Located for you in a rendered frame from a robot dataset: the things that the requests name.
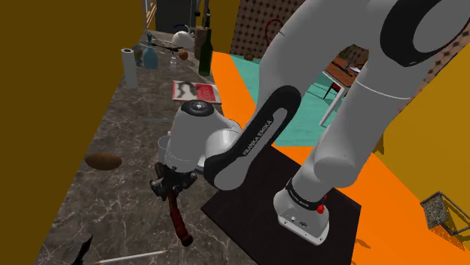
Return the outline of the white pencil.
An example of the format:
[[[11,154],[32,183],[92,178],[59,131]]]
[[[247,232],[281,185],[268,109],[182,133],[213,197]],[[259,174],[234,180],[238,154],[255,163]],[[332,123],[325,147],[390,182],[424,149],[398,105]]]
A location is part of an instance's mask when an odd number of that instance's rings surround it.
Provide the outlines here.
[[[114,258],[110,258],[110,259],[99,260],[99,261],[93,263],[93,265],[103,265],[103,264],[106,264],[106,263],[114,263],[114,262],[124,261],[124,260],[133,260],[133,259],[139,259],[139,258],[143,258],[143,257],[150,257],[150,256],[155,256],[155,255],[159,255],[159,254],[168,254],[168,253],[169,253],[169,250],[167,249],[167,250],[162,250],[162,251],[153,251],[153,252],[148,252],[148,253],[123,256],[123,257],[114,257]]]

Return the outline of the blue glass bottle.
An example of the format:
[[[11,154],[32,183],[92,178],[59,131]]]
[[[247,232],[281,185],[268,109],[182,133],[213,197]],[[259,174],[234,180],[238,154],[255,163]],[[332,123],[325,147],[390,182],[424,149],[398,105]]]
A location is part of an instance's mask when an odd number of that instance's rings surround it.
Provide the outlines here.
[[[144,67],[146,69],[157,69],[158,68],[158,54],[153,48],[152,34],[147,34],[147,46],[142,55]]]

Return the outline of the brown potato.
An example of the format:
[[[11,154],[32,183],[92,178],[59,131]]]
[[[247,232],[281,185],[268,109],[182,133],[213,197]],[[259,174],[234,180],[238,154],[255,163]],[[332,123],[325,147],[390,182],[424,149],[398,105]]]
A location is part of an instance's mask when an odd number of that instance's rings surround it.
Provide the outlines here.
[[[112,154],[96,153],[88,155],[85,163],[93,169],[107,171],[118,168],[122,164],[122,159]]]

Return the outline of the teal rug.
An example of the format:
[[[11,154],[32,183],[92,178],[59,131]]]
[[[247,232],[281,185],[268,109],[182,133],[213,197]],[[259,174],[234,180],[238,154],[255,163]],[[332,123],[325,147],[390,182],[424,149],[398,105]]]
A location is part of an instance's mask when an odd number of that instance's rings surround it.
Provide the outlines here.
[[[252,101],[258,101],[260,59],[245,60],[243,56],[231,55]],[[323,99],[332,81],[324,74],[318,76],[304,95],[301,105],[289,123],[275,141],[277,146],[314,146],[325,127],[332,122],[340,105],[328,117],[323,126],[319,122],[333,102],[337,93],[333,90]]]

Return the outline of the black thin utensil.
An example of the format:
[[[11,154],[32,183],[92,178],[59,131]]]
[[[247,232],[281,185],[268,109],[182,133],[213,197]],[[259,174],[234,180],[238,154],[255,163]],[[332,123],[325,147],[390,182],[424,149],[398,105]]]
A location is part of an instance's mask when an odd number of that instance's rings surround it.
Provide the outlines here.
[[[159,44],[152,44],[152,46],[161,47],[161,48],[166,49],[166,50],[168,50],[172,53],[178,53],[182,49],[182,47],[167,47],[167,46],[163,46],[163,45],[159,45]]]

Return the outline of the brown wooden block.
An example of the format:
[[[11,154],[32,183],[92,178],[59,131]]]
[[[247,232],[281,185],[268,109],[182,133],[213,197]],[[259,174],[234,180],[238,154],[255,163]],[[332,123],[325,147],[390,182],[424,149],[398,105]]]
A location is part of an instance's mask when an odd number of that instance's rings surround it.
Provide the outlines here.
[[[203,26],[197,26],[194,32],[194,57],[200,59],[200,52],[202,45],[206,41],[207,28]]]

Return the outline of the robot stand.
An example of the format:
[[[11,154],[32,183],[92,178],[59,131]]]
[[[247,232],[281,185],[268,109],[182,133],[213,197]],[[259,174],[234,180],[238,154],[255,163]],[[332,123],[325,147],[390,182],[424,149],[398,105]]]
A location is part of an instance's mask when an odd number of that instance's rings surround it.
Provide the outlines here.
[[[330,230],[321,245],[279,224],[273,197],[299,167],[265,148],[239,188],[217,192],[201,209],[258,265],[351,265],[361,206],[339,190],[327,194]]]

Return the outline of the white kettle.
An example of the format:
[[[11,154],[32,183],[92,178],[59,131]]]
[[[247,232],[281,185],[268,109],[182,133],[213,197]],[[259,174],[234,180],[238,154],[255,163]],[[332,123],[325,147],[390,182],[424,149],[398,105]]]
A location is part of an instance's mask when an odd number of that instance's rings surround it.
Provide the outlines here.
[[[191,31],[191,27],[184,24],[175,25],[175,27],[184,26],[186,31],[178,31],[172,37],[172,43],[176,47],[183,49],[190,49],[194,46],[194,33]]]

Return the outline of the black jagged object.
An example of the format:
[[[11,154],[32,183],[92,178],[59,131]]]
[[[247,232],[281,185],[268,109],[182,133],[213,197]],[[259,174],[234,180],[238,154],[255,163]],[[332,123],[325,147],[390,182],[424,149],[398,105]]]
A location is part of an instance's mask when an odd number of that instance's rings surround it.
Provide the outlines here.
[[[92,240],[93,240],[93,235],[91,235],[90,238],[86,242],[81,244],[81,248],[78,252],[77,257],[74,259],[74,261],[70,265],[84,265],[84,256],[90,250]]]

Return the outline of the dark red handled tool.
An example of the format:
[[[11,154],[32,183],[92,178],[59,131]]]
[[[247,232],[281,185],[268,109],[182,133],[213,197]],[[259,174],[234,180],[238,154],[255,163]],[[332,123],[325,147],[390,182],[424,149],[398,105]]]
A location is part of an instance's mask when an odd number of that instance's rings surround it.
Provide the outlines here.
[[[169,214],[175,229],[175,233],[184,247],[188,247],[193,242],[193,237],[188,233],[185,223],[178,208],[176,194],[172,188],[167,190],[169,202]]]

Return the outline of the wooden table with white legs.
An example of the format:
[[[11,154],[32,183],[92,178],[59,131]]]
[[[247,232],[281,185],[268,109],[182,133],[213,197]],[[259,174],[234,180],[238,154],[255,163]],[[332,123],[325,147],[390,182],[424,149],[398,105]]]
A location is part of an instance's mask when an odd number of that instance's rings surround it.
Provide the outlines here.
[[[336,55],[336,57],[322,72],[323,75],[329,78],[332,82],[323,99],[326,99],[326,96],[332,90],[334,90],[337,95],[334,97],[328,110],[320,120],[320,126],[324,126],[333,110],[339,106],[340,101],[348,93],[348,90],[353,85],[354,80],[359,75],[359,72],[367,60],[368,50],[352,44],[339,52],[339,54]]]

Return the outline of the red and white book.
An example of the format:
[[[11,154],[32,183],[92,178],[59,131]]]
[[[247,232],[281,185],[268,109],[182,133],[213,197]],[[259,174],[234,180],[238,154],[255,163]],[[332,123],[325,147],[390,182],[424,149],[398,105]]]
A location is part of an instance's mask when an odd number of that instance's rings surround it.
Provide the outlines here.
[[[172,99],[180,102],[203,100],[213,104],[221,104],[221,98],[214,84],[190,81],[173,81]]]

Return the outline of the white paper towel roll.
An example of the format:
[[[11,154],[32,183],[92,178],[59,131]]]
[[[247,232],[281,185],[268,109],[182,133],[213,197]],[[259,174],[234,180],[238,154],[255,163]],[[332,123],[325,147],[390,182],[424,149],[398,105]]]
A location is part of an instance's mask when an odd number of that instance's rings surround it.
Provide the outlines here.
[[[137,88],[137,72],[134,58],[134,51],[129,48],[121,49],[122,62],[124,67],[124,77],[129,88]]]

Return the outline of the dark green wine bottle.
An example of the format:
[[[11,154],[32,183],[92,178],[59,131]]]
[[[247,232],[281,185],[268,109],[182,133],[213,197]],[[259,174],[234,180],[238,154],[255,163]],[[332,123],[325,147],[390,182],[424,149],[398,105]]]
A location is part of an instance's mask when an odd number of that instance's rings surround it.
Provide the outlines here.
[[[213,46],[211,42],[212,30],[207,29],[206,40],[200,49],[200,63],[198,73],[201,76],[209,76],[212,63]]]

